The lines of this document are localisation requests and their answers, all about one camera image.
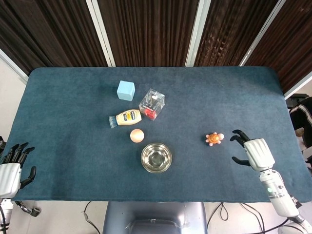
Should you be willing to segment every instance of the transparent cube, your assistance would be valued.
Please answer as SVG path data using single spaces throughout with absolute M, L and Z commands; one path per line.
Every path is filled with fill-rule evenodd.
M 154 89 L 150 89 L 139 104 L 142 114 L 155 120 L 165 105 L 165 96 Z

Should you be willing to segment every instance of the foam cube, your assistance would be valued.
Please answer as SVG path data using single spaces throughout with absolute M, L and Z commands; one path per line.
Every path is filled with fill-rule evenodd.
M 121 100 L 132 101 L 135 91 L 134 83 L 121 80 L 117 89 L 117 95 Z

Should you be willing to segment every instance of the metal bowl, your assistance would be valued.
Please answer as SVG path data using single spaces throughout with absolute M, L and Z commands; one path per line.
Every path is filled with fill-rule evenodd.
M 164 144 L 151 143 L 143 149 L 141 162 L 148 172 L 162 173 L 170 167 L 172 154 Z

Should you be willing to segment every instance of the toy turtle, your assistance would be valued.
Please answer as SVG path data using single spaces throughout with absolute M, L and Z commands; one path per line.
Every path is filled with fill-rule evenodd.
M 224 135 L 222 133 L 212 133 L 210 135 L 206 135 L 206 142 L 209 143 L 209 146 L 213 146 L 214 144 L 221 144 L 221 140 L 223 140 Z

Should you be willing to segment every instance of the curtain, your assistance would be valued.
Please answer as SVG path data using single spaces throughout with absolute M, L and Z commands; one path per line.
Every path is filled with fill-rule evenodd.
M 238 66 L 277 0 L 212 0 L 195 66 Z
M 37 67 L 107 66 L 84 0 L 0 0 L 0 49 Z
M 284 92 L 312 71 L 312 1 L 287 0 L 245 65 L 273 68 Z
M 184 66 L 198 0 L 98 0 L 116 66 Z

